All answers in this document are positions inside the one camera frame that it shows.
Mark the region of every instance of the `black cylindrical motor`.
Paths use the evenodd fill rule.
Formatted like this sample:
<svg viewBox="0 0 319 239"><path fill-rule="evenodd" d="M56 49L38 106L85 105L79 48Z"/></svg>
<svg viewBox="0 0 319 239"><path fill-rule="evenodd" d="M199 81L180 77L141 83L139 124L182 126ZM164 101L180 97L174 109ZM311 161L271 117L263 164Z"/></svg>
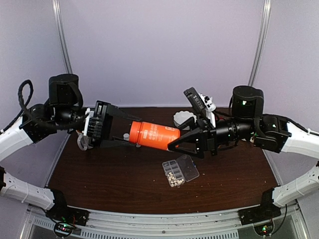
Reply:
<svg viewBox="0 0 319 239"><path fill-rule="evenodd" d="M71 107L79 101L79 77L74 74L49 79L49 99L53 107Z"/></svg>
<svg viewBox="0 0 319 239"><path fill-rule="evenodd" d="M217 144L228 144L240 139L249 139L254 132L252 122L239 122L236 119L220 119L216 122Z"/></svg>
<svg viewBox="0 0 319 239"><path fill-rule="evenodd" d="M238 120L253 121L263 115L264 93L251 86L237 86L233 90L232 116Z"/></svg>

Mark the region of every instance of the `white backdrop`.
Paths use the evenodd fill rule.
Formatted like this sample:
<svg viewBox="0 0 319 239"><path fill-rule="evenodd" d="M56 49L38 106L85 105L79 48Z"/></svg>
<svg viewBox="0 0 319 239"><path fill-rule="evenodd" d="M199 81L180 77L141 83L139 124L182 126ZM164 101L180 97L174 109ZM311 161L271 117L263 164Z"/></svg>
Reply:
<svg viewBox="0 0 319 239"><path fill-rule="evenodd" d="M188 106L194 86L228 105L247 85L263 1L61 1L86 105Z"/></svg>

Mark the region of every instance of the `white bowl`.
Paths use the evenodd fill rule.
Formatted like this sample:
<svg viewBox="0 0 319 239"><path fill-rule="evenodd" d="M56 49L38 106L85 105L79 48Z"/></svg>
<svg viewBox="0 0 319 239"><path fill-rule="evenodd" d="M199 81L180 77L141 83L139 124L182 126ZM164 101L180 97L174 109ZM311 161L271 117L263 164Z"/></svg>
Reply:
<svg viewBox="0 0 319 239"><path fill-rule="evenodd" d="M189 111L180 111L177 112L176 114L174 114L174 125L176 127L180 126L182 123L184 123L187 119L189 119L190 117L194 117L194 120L196 122L197 118L196 115L194 115L193 113L189 112Z"/></svg>

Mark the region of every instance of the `white wall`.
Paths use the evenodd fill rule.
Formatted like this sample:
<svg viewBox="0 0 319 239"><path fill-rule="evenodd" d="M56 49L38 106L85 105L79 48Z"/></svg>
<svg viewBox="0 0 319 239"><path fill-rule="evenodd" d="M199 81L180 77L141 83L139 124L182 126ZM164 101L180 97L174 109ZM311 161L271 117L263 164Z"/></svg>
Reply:
<svg viewBox="0 0 319 239"><path fill-rule="evenodd" d="M288 116L319 131L319 1L272 1L267 40L256 88L265 94L265 112ZM284 183L306 173L317 159L271 153ZM311 232L319 238L319 192L299 201Z"/></svg>
<svg viewBox="0 0 319 239"><path fill-rule="evenodd" d="M61 12L87 105L189 106L191 86L227 106L247 85L263 1L68 0Z"/></svg>
<svg viewBox="0 0 319 239"><path fill-rule="evenodd" d="M17 90L31 79L34 95L30 106L48 98L48 79L65 72L55 26L52 2L46 0L0 1L0 128L19 112ZM44 186L65 133L60 132L24 148L1 162L13 176ZM14 239L26 205L0 198L1 238Z"/></svg>

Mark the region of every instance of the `white arm segment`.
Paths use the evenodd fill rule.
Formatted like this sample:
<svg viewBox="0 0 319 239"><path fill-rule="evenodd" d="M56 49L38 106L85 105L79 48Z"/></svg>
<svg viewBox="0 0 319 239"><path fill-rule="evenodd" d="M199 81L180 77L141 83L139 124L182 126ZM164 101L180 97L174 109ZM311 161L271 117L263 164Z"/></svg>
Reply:
<svg viewBox="0 0 319 239"><path fill-rule="evenodd" d="M293 123L287 123L288 132L292 134L288 137L281 152L291 152L307 155L319 159L319 136L304 132Z"/></svg>
<svg viewBox="0 0 319 239"><path fill-rule="evenodd" d="M282 148L282 152L292 152L319 159L319 136L304 132L293 123L287 123L288 132L292 134ZM315 189L319 189L319 164L307 173L286 185L276 187L273 191L274 205L283 207Z"/></svg>
<svg viewBox="0 0 319 239"><path fill-rule="evenodd" d="M6 186L1 189L0 196L15 198L22 203L30 203L45 210L51 209L54 205L54 196L50 189L23 182L8 172L4 174L3 181Z"/></svg>
<svg viewBox="0 0 319 239"><path fill-rule="evenodd" d="M33 144L26 132L23 129L19 129L21 124L22 117L0 135L0 162L17 150Z"/></svg>
<svg viewBox="0 0 319 239"><path fill-rule="evenodd" d="M294 181L276 187L273 191L274 205L284 207L288 202L319 189L319 167L317 165Z"/></svg>
<svg viewBox="0 0 319 239"><path fill-rule="evenodd" d="M203 94L199 94L199 96L206 106L206 117L210 120L211 124L216 127L215 115L213 113L213 111L216 109L216 105L213 103L213 97L208 97L209 99L207 99Z"/></svg>

